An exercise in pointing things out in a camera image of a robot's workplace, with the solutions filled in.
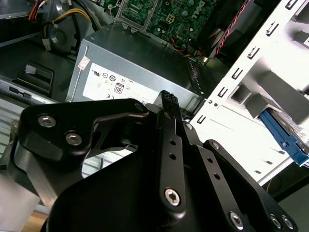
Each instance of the black plastic part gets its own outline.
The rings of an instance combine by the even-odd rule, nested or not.
[[[162,91],[155,102],[155,112],[133,99],[24,110],[14,160],[35,179],[34,187],[41,186],[39,195],[45,193],[42,186],[56,194],[46,231],[236,232],[240,229],[230,219],[232,212],[241,219],[243,232],[297,231],[294,221],[219,143],[219,148],[213,140],[201,143],[194,128],[182,121],[174,95]],[[41,115],[52,116],[56,125],[41,126]],[[79,134],[82,143],[69,145],[68,132]],[[96,155],[124,145],[138,148],[86,179],[76,178],[91,149]],[[167,189],[177,193],[178,203],[168,200]]]
[[[298,231],[296,223],[288,214],[272,199],[266,191],[238,164],[228,152],[214,140],[207,140],[203,147],[212,151],[218,160],[224,176],[239,203],[240,210],[246,214],[251,225],[259,231],[269,232],[291,232]],[[280,222],[282,228],[278,229],[272,222],[270,216],[274,215]],[[282,219],[286,216],[293,224],[294,229],[290,229]]]
[[[55,73],[53,70],[29,61],[14,82],[50,97],[52,94],[54,75]]]
[[[120,99],[31,106],[21,114],[19,141],[26,149],[42,158],[66,168],[79,167],[92,147],[92,135],[98,123],[139,119],[148,115],[143,105],[140,104],[140,111],[135,104],[140,103],[134,99]],[[41,126],[38,118],[42,115],[53,117],[56,125],[51,128]],[[80,145],[67,143],[65,136],[70,132],[81,136]]]

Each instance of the wire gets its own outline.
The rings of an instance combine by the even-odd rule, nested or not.
[[[270,186],[270,183],[271,183],[272,179],[270,180],[270,182],[268,183],[267,185],[267,188],[266,188],[266,192],[268,193],[268,189],[269,189],[269,186]]]
[[[37,0],[33,6],[33,8],[30,11],[28,20],[34,20],[37,17],[37,13],[40,7],[42,7],[46,2],[49,0]]]
[[[230,32],[231,32],[232,27],[233,27],[233,26],[235,25],[235,23],[237,22],[237,19],[238,19],[239,15],[240,15],[241,13],[243,13],[243,11],[245,10],[245,8],[247,7],[247,5],[248,5],[248,3],[249,3],[250,1],[251,1],[251,0],[246,0],[246,1],[244,2],[244,4],[243,4],[242,8],[241,8],[241,9],[238,11],[238,13],[235,15],[235,17],[234,17],[232,23],[231,23],[230,26],[227,28],[227,32],[226,32],[224,38],[222,39],[220,45],[217,47],[216,55],[219,54],[219,52],[220,52],[221,48],[223,47],[223,45],[224,45],[224,43],[225,43],[227,37],[230,35]]]
[[[68,10],[67,12],[65,12],[64,14],[60,15],[55,20],[48,21],[48,22],[44,23],[43,26],[42,26],[43,37],[45,39],[47,38],[47,27],[49,25],[58,24],[58,23],[62,22],[63,20],[65,20],[66,18],[68,18],[69,16],[73,15],[73,14],[82,14],[84,17],[86,17],[90,21],[89,16],[87,15],[87,13],[84,10],[81,10],[79,8],[72,8],[72,9]]]
[[[71,49],[73,51],[77,51],[80,44],[81,44],[81,32],[79,30],[79,26],[78,26],[78,22],[77,22],[77,19],[76,19],[76,16],[75,15],[72,15],[72,20],[73,20],[73,24],[74,24],[74,27],[75,27],[75,39],[76,39],[76,44],[74,47],[72,47]]]
[[[79,5],[90,17],[92,29],[94,31],[97,31],[101,28],[101,25],[99,24],[98,20],[95,19],[95,15],[92,14],[91,10],[86,6],[84,2],[81,0],[72,0],[75,2],[77,5]]]

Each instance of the cable bundle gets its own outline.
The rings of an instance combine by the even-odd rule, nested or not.
[[[220,45],[217,47],[217,51],[216,51],[216,55],[219,54],[220,52],[220,49],[223,47],[227,37],[230,35],[230,32],[231,32],[231,29],[232,27],[235,25],[235,23],[237,22],[237,19],[239,17],[239,15],[245,10],[246,6],[248,5],[248,3],[250,2],[251,0],[246,0],[245,3],[243,4],[242,8],[238,11],[238,13],[235,15],[232,23],[230,24],[230,26],[227,28],[227,32],[224,36],[224,38],[222,39]]]

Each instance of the white label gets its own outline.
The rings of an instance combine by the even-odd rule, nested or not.
[[[87,66],[87,64],[89,63],[90,59],[86,56],[84,56],[81,60],[81,62],[79,62],[79,65],[78,67],[81,69],[81,70],[84,70]]]
[[[134,98],[154,103],[158,92],[92,63],[83,95],[92,100]]]

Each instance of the black cable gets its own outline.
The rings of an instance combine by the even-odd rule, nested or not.
[[[89,8],[86,6],[86,4],[80,0],[73,0],[73,2],[75,2],[77,5],[79,5],[84,11],[86,11],[86,13],[89,15],[90,17],[90,21],[91,21],[91,25],[94,31],[97,31],[99,28],[97,27],[92,14],[89,11]]]
[[[75,44],[75,47],[72,47],[71,50],[73,51],[77,51],[79,46],[81,45],[81,32],[79,30],[79,26],[78,26],[78,23],[77,23],[77,19],[76,19],[76,15],[73,14],[72,15],[72,20],[73,20],[73,24],[74,24],[74,27],[75,27],[75,39],[76,39],[76,44]]]

